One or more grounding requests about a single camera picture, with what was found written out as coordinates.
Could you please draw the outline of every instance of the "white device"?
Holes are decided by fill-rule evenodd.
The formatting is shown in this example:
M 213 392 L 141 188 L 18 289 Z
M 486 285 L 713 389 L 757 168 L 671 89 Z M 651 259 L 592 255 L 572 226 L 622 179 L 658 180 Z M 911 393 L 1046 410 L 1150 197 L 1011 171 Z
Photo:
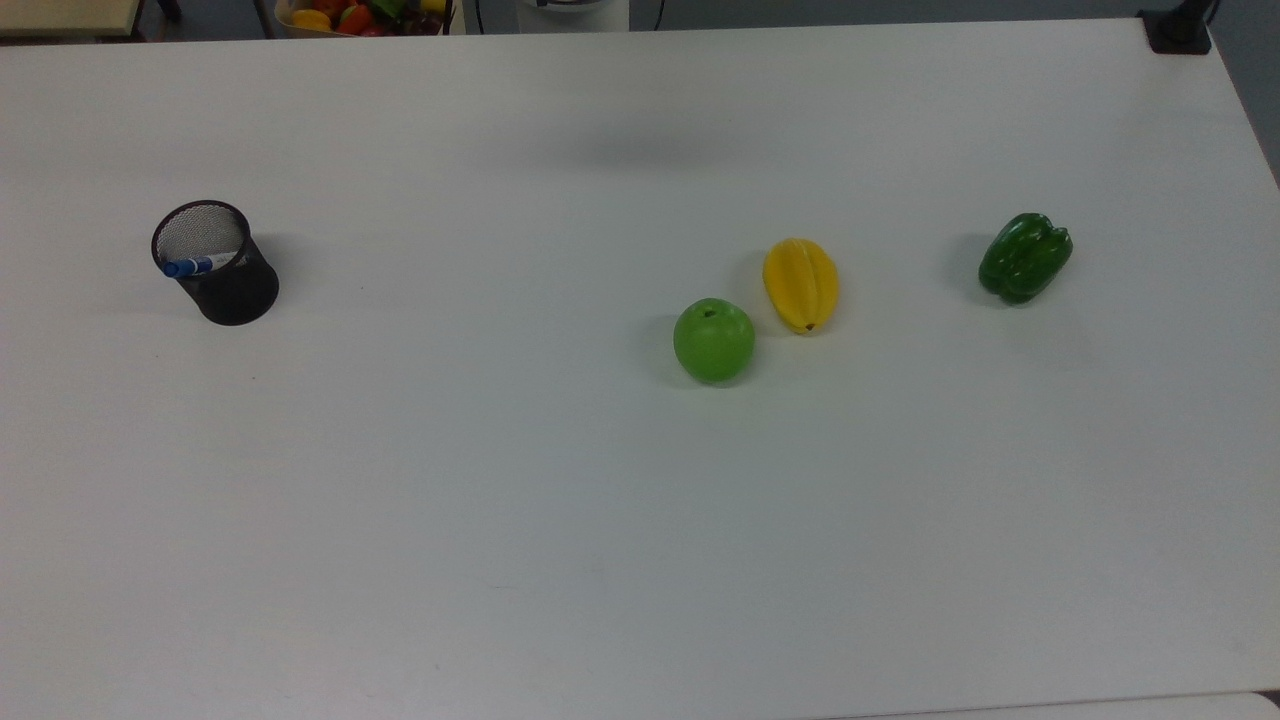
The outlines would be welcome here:
M 520 0 L 520 32 L 627 32 L 630 0 Z

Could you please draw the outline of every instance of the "green apple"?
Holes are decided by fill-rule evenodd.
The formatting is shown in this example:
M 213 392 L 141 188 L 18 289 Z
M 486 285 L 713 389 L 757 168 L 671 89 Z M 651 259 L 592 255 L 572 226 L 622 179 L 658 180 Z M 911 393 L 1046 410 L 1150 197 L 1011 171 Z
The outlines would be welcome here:
M 722 383 L 741 373 L 755 351 L 755 325 L 741 307 L 707 297 L 676 320 L 676 359 L 695 380 Z

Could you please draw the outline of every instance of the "toy fruit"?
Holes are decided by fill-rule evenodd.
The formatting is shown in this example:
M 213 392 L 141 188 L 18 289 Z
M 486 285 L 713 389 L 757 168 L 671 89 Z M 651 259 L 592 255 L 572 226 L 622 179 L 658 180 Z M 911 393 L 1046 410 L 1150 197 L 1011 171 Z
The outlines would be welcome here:
M 741 373 L 755 351 L 755 325 L 732 302 L 707 297 L 676 320 L 676 359 L 695 380 L 719 383 Z
M 329 22 L 329 15 L 321 13 L 320 10 L 293 10 L 291 19 L 294 26 L 306 29 L 333 29 L 333 23 Z
M 367 5 L 356 5 L 349 12 L 343 13 L 338 32 L 346 35 L 360 35 L 374 24 L 374 12 Z
M 840 277 L 836 264 L 812 240 L 783 240 L 764 256 L 764 290 L 782 322 L 805 334 L 820 328 L 836 310 Z
M 1048 287 L 1071 258 L 1071 236 L 1039 213 L 1016 215 L 1000 231 L 978 266 L 978 282 L 1011 305 Z
M 351 6 L 348 0 L 311 0 L 311 9 L 324 13 L 329 23 L 337 23 L 342 12 Z

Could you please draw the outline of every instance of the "floor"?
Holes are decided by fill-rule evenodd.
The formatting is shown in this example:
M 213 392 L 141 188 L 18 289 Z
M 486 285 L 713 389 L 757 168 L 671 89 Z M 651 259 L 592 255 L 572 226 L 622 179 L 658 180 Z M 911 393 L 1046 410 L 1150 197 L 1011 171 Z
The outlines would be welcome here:
M 516 32 L 518 0 L 463 0 L 467 32 L 477 33 L 480 4 L 485 31 Z M 781 27 L 1051 18 L 1133 17 L 1142 8 L 1166 9 L 1176 0 L 667 0 L 662 29 Z M 177 40 L 261 38 L 253 0 L 179 0 L 180 24 L 163 27 L 155 0 L 145 0 L 148 37 Z M 273 10 L 276 0 L 264 0 Z M 650 31 L 662 0 L 631 0 L 631 29 Z M 1235 81 L 1271 172 L 1280 178 L 1280 3 L 1224 0 L 1213 36 Z

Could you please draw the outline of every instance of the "mesh cup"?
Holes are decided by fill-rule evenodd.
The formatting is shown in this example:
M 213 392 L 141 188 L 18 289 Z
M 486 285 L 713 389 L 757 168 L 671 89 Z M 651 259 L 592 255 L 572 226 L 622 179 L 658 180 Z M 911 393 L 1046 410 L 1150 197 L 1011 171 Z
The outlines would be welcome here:
M 280 283 L 239 210 L 218 200 L 188 202 L 169 213 L 151 237 L 156 268 L 221 252 L 236 256 L 216 270 L 174 279 L 214 323 L 241 325 L 256 320 L 275 302 Z

